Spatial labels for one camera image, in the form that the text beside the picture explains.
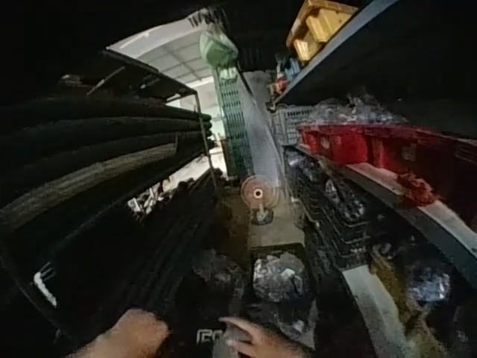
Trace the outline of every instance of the red plastic basket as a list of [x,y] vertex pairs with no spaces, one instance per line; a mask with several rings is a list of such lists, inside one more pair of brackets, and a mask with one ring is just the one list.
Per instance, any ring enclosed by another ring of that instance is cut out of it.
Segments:
[[368,161],[368,144],[361,125],[313,125],[300,129],[303,143],[342,165]]

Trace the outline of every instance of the ceiling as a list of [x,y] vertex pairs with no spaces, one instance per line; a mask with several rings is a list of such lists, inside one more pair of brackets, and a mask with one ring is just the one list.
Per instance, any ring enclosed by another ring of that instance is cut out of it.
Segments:
[[184,84],[212,76],[211,67],[200,55],[204,26],[193,27],[187,19],[161,25],[128,37],[111,49],[141,60]]

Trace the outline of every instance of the black pipe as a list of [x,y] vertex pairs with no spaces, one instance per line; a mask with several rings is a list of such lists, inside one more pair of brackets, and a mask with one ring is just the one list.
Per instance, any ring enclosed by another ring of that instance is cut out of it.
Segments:
[[[157,117],[198,121],[197,112],[158,104],[150,99],[64,96],[41,98],[2,110],[0,132],[31,127],[40,123],[99,117]],[[211,117],[202,114],[209,122]]]

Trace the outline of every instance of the plastic bag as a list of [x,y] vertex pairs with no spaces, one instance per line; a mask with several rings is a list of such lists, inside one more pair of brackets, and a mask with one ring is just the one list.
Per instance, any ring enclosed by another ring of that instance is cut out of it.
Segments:
[[308,277],[301,260],[288,253],[258,259],[253,266],[253,289],[269,302],[283,302],[303,297],[308,291]]
[[239,50],[217,24],[211,23],[200,35],[200,54],[213,68],[227,68],[235,63]]
[[348,94],[349,103],[329,98],[316,105],[310,113],[308,124],[314,125],[357,125],[357,124],[401,124],[406,119],[390,112],[372,95],[361,89]]
[[408,296],[424,304],[445,301],[451,291],[447,265],[433,258],[423,258],[405,267]]
[[261,302],[247,308],[247,314],[258,324],[263,324],[285,334],[295,341],[313,329],[318,319],[318,310],[314,301],[299,300],[287,304]]
[[192,263],[192,270],[213,291],[225,294],[239,302],[245,291],[245,274],[229,257],[215,250],[199,253]]

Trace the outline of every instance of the finger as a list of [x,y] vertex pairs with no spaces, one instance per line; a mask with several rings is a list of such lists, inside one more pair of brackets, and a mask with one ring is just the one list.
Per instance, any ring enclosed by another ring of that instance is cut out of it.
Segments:
[[219,321],[237,326],[241,330],[244,330],[245,332],[250,334],[252,339],[256,339],[262,332],[262,328],[260,326],[257,326],[256,324],[242,318],[222,317],[219,319]]
[[250,358],[256,357],[256,350],[252,345],[249,345],[248,343],[245,342],[240,342],[240,341],[234,341],[233,339],[228,339],[226,341],[226,344],[237,350],[239,353],[242,353],[246,356],[249,356]]

